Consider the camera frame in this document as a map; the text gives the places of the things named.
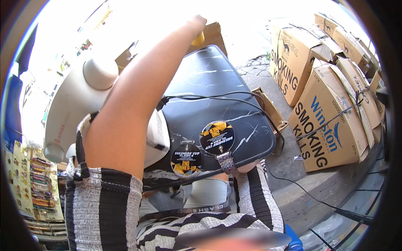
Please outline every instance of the black marble-pattern surface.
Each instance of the black marble-pattern surface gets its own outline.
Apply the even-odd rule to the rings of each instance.
[[[214,45],[200,49],[183,58],[165,95],[194,94],[212,96],[232,91],[250,91],[226,56]],[[258,106],[249,94],[231,94]],[[181,141],[194,140],[203,154],[200,173],[220,168],[214,156],[201,148],[199,135],[206,124],[226,120],[234,129],[231,148],[236,167],[267,156],[275,147],[275,136],[265,115],[257,108],[232,100],[171,99],[162,109],[169,130],[170,151],[157,163],[144,169],[144,187],[178,180],[170,166],[172,152]]]

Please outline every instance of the round badge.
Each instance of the round badge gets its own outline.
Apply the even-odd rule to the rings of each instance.
[[[170,165],[173,172],[181,178],[189,178],[198,173],[202,164],[202,154],[193,144],[181,144],[173,151]]]
[[[200,134],[201,146],[210,154],[218,155],[230,150],[234,143],[231,124],[217,120],[207,124]]]

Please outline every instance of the yellow object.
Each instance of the yellow object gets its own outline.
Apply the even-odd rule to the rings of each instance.
[[[204,37],[204,32],[201,32],[200,35],[198,35],[192,42],[191,45],[192,46],[198,46],[203,44],[205,41],[205,37]]]

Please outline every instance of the striped top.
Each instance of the striped top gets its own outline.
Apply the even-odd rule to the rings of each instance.
[[[247,174],[234,175],[237,213],[199,212],[166,217],[136,236],[142,182],[108,168],[88,168],[81,131],[96,114],[89,114],[77,132],[76,158],[68,164],[65,218],[70,250],[193,250],[175,243],[182,233],[210,228],[257,228],[284,232],[282,215],[268,188],[265,161]],[[286,246],[273,248],[283,251]]]

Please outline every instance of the black and white striped sleeve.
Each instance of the black and white striped sleeve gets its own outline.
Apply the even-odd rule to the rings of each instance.
[[[238,212],[254,216],[269,229],[283,233],[282,214],[269,190],[261,164],[247,174],[233,176]]]
[[[76,158],[67,172],[65,219],[70,250],[137,250],[135,232],[142,197],[142,182],[108,168],[88,168],[81,131],[96,114],[78,126]]]

